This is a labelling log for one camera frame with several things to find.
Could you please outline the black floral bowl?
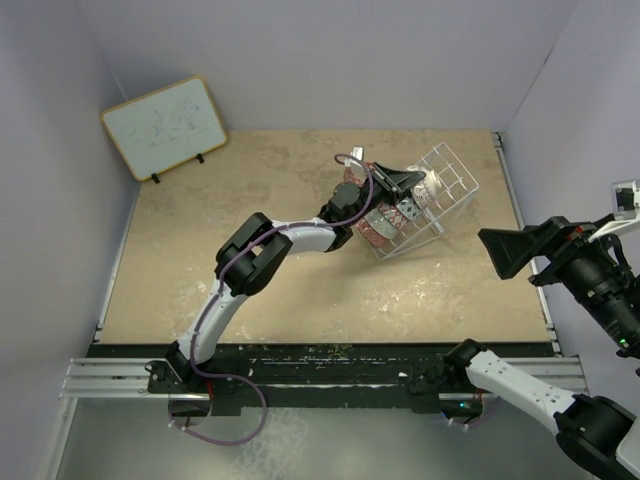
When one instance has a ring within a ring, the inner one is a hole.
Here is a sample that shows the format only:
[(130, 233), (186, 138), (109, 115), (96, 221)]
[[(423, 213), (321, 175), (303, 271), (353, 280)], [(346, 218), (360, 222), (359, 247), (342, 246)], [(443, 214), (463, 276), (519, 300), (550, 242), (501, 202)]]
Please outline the black floral bowl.
[(360, 219), (355, 224), (355, 228), (358, 230), (361, 236), (373, 247), (382, 248), (388, 242), (388, 239), (379, 234), (364, 218)]

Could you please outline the red patterned bowl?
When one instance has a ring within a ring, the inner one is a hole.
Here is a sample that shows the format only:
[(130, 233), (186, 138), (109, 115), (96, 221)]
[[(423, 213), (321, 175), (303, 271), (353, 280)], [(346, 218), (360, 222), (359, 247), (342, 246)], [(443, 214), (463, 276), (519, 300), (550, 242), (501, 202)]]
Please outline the red patterned bowl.
[(374, 164), (365, 162), (364, 166), (354, 160), (344, 161), (343, 181), (345, 183), (353, 183), (357, 186), (363, 186), (369, 183), (368, 172), (374, 170)]

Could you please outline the white green-spoked bowl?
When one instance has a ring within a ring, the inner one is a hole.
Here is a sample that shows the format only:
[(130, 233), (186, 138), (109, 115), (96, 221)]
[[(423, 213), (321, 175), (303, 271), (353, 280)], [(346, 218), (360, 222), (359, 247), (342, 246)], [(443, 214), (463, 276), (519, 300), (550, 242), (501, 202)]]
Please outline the white green-spoked bowl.
[(379, 209), (371, 210), (364, 219), (377, 234), (387, 240), (394, 239), (398, 233), (398, 229)]

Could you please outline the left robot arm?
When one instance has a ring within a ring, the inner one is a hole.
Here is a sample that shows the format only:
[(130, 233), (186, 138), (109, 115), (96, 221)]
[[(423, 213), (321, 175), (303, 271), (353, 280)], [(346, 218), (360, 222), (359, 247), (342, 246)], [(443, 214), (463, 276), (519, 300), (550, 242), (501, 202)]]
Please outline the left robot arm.
[(171, 381), (182, 391), (198, 390), (211, 376), (204, 364), (213, 358), (224, 330), (242, 304), (267, 287), (287, 256), (339, 250), (352, 238), (352, 227), (370, 211), (410, 197), (412, 188), (426, 178), (420, 170), (369, 165), (351, 154), (337, 154), (334, 161), (345, 168), (357, 165), (366, 180), (360, 185), (338, 184), (310, 220), (277, 222), (254, 213), (217, 252), (207, 300), (166, 356)]

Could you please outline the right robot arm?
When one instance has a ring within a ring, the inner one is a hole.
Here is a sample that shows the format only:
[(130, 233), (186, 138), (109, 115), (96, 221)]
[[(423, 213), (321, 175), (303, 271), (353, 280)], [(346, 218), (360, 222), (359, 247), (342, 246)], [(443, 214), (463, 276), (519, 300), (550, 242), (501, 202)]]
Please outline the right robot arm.
[[(535, 287), (560, 284), (613, 342), (613, 361), (597, 366), (605, 350), (588, 352), (584, 333), (562, 323), (560, 344), (580, 360), (591, 389), (598, 374), (639, 357), (639, 277), (626, 259), (622, 235), (639, 227), (636, 214), (610, 214), (595, 222), (562, 216), (521, 230), (483, 228), (478, 236), (498, 276), (515, 277), (531, 260), (547, 266), (530, 277)], [(514, 366), (487, 346), (467, 339), (445, 357), (445, 380), (456, 391), (472, 386), (510, 403), (543, 425), (564, 454), (598, 479), (639, 476), (639, 404), (620, 405), (602, 394), (575, 393)]]

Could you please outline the light blue patterned bowl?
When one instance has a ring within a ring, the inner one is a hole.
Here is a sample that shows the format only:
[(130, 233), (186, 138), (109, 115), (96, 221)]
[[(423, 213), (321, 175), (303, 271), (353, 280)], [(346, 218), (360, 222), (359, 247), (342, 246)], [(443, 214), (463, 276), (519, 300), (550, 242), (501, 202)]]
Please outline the light blue patterned bowl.
[(396, 204), (397, 210), (410, 222), (421, 215), (421, 209), (412, 197), (402, 199)]

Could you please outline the white black-spoked bowl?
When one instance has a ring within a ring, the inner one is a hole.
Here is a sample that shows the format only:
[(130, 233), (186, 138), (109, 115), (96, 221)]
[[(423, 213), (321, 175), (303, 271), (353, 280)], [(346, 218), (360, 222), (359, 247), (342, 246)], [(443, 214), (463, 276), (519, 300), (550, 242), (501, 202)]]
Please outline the white black-spoked bowl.
[(411, 188), (411, 194), (416, 204), (425, 209), (429, 202), (435, 200), (438, 190), (442, 187), (439, 175), (431, 168), (412, 165), (407, 168), (410, 172), (423, 172), (425, 177)]

